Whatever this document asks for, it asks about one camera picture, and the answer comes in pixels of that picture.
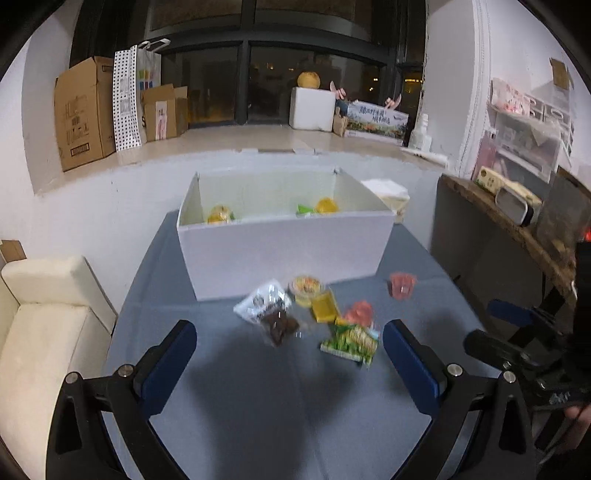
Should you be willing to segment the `person right hand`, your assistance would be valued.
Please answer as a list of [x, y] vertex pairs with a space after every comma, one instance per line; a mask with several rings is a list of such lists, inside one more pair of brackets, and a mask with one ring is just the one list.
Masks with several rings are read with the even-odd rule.
[[565, 417], [572, 421], [571, 429], [563, 442], [564, 450], [576, 449], [591, 424], [591, 406], [571, 406], [565, 409]]

